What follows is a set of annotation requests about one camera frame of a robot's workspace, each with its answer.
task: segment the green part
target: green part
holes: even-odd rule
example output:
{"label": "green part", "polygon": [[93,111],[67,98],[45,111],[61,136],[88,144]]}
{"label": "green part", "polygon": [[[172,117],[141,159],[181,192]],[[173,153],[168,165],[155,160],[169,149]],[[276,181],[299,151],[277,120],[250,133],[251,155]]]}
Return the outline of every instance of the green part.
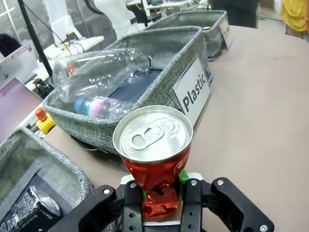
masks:
{"label": "green part", "polygon": [[179,201],[183,200],[183,184],[180,184],[178,199],[179,199]]}
{"label": "green part", "polygon": [[188,179],[189,179],[189,176],[188,176],[187,172],[183,169],[179,174],[179,180],[184,185],[187,182]]}
{"label": "green part", "polygon": [[188,179],[189,176],[185,171],[185,169],[183,169],[179,174],[179,181],[180,181],[179,194],[178,194],[179,201],[183,200],[183,185],[187,182]]}
{"label": "green part", "polygon": [[143,191],[143,201],[147,200],[147,193]]}

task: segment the clear plastic bottle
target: clear plastic bottle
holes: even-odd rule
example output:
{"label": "clear plastic bottle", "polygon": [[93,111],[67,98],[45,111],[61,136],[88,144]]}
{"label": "clear plastic bottle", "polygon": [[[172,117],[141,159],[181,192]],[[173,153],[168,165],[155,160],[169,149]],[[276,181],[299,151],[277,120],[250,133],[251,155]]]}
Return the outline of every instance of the clear plastic bottle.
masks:
{"label": "clear plastic bottle", "polygon": [[53,81],[63,102],[94,96],[109,97],[117,88],[147,72],[151,57],[134,48],[86,52],[55,61]]}
{"label": "clear plastic bottle", "polygon": [[115,98],[94,97],[77,100],[74,104],[76,113],[90,117],[114,119],[126,114],[133,104]]}

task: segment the bottle cap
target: bottle cap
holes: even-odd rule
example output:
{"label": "bottle cap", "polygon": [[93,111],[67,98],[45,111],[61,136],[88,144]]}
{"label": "bottle cap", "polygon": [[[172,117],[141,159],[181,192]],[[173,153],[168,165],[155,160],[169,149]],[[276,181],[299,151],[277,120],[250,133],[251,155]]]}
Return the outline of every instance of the bottle cap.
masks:
{"label": "bottle cap", "polygon": [[84,100],[77,100],[74,103],[74,110],[75,110],[76,113],[80,114],[80,107],[83,104],[83,102],[84,102]]}

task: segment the storage basket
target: storage basket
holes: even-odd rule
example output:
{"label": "storage basket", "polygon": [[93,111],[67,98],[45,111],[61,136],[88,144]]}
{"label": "storage basket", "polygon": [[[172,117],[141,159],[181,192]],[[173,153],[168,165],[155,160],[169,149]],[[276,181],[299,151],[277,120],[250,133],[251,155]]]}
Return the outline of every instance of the storage basket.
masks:
{"label": "storage basket", "polygon": [[207,44],[208,61],[214,61],[225,46],[223,35],[219,29],[219,25],[223,20],[227,20],[226,11],[192,9],[162,18],[148,26],[145,30],[181,26],[202,27],[204,28],[203,34]]}
{"label": "storage basket", "polygon": [[0,175],[0,222],[34,178],[35,185],[47,184],[64,200],[68,207],[60,206],[62,213],[68,213],[93,191],[76,164],[25,128],[18,128],[0,145]]}
{"label": "storage basket", "polygon": [[[162,70],[131,109],[147,105],[165,105],[178,108],[170,89],[181,77],[196,54],[206,70],[208,66],[206,41],[200,27],[154,29],[126,36],[106,49],[133,47],[151,55],[154,69]],[[112,134],[124,117],[99,119],[73,113],[72,104],[65,104],[53,91],[43,102],[43,108],[57,125],[82,142],[117,154]]]}

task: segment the table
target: table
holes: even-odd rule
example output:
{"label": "table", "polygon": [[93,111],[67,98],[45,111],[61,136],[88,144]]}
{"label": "table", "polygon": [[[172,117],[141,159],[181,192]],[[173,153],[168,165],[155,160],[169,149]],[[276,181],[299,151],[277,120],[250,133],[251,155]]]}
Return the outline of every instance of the table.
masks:
{"label": "table", "polygon": [[[309,45],[268,30],[231,26],[230,51],[212,63],[212,97],[192,141],[186,170],[208,182],[225,176],[275,224],[309,228]],[[82,150],[61,129],[45,138],[97,187],[126,172]],[[208,210],[207,232],[227,232]]]}
{"label": "table", "polygon": [[147,5],[145,6],[145,9],[147,10],[153,10],[153,9],[160,9],[162,18],[166,17],[167,14],[165,13],[165,8],[170,7],[183,7],[189,4],[192,4],[194,0],[184,0],[184,1],[175,1],[175,2],[165,2],[159,5]]}
{"label": "table", "polygon": [[[96,37],[91,37],[91,38],[87,38],[87,39],[81,39],[77,42],[74,42],[74,46],[71,45],[69,47],[70,52],[74,55],[74,54],[79,54],[79,53],[83,53],[84,51],[89,50],[90,48],[92,48],[93,46],[97,45],[98,43],[102,42],[104,40],[104,36],[96,36]],[[62,54],[58,57],[64,57],[64,56],[69,56],[70,53],[67,50],[64,50],[62,52]],[[53,68],[54,66],[54,62],[55,59],[50,59],[48,60],[50,66]],[[35,79],[42,79],[43,81],[45,81],[49,75],[44,67],[44,65],[42,63],[38,63],[38,67],[33,71],[33,73],[36,73],[37,76],[34,78]],[[32,83],[33,81],[30,81],[28,84],[26,84],[26,87],[30,90],[34,90],[36,87],[35,85]]]}

